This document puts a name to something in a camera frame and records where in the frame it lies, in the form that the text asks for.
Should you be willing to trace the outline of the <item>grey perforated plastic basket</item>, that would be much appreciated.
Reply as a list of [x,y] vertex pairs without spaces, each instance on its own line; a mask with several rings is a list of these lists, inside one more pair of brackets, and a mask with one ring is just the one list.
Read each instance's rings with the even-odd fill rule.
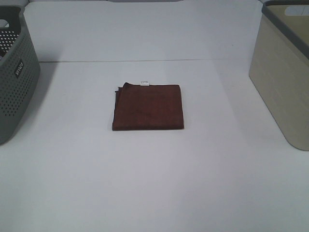
[[2,5],[0,18],[0,142],[20,123],[35,91],[41,68],[24,17],[24,7]]

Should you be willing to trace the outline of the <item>beige plastic basket grey rim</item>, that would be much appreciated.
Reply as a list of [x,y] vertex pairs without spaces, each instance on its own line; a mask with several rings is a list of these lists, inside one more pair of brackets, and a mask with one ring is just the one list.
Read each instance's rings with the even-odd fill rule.
[[287,15],[307,0],[266,0],[249,77],[287,142],[309,149],[309,17]]

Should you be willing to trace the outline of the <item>brown towel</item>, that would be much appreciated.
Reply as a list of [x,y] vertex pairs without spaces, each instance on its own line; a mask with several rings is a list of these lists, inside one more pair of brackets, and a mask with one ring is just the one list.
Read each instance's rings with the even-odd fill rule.
[[113,131],[184,129],[179,85],[133,85],[115,91]]

